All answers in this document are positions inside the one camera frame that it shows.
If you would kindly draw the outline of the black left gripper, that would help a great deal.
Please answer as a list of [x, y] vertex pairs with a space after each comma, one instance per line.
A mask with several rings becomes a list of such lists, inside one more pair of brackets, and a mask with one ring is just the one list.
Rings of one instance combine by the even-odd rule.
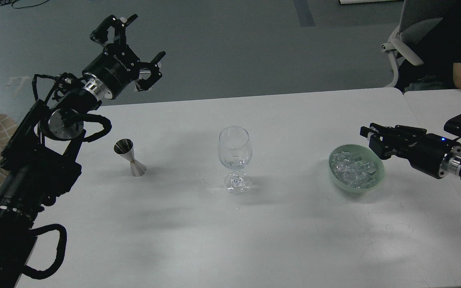
[[[138, 18], [117, 18], [110, 15], [90, 34], [90, 40], [104, 47], [103, 51], [82, 71], [85, 77], [102, 82], [108, 92], [104, 97], [115, 100], [122, 90], [134, 81], [136, 91], [148, 91], [162, 78], [160, 61], [166, 51], [159, 52], [150, 62], [139, 62], [139, 57], [127, 44], [126, 28]], [[108, 42], [110, 28], [113, 28], [112, 44]]]

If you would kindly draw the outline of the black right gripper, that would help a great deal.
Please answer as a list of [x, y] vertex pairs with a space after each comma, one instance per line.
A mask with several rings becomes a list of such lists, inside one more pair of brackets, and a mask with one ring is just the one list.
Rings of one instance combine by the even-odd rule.
[[459, 142], [414, 126], [371, 123], [369, 128], [361, 126], [360, 136], [368, 139], [369, 149], [379, 159], [406, 159], [412, 168], [436, 179], [448, 174], [449, 162], [460, 146]]

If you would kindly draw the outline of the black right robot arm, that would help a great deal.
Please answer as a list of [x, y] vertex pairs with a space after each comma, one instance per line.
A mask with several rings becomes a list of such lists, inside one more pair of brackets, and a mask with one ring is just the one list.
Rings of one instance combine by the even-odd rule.
[[379, 159], [397, 156], [408, 160], [412, 168], [442, 179], [448, 174], [461, 179], [461, 114], [448, 120], [443, 128], [456, 136], [448, 139], [413, 126], [362, 126], [360, 135]]

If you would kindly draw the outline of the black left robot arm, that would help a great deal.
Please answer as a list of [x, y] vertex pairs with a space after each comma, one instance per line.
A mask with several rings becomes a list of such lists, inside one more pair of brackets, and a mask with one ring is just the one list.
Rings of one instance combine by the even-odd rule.
[[131, 83], [141, 92], [161, 79], [165, 51], [143, 62], [127, 44], [126, 28], [137, 17], [110, 15], [91, 32], [102, 52], [80, 77], [34, 75], [35, 103], [1, 153], [0, 167], [9, 174], [0, 186], [0, 288], [14, 288], [22, 275], [42, 280], [59, 270], [66, 228], [33, 225], [82, 174], [76, 161], [82, 144], [110, 133], [110, 120], [92, 112]]

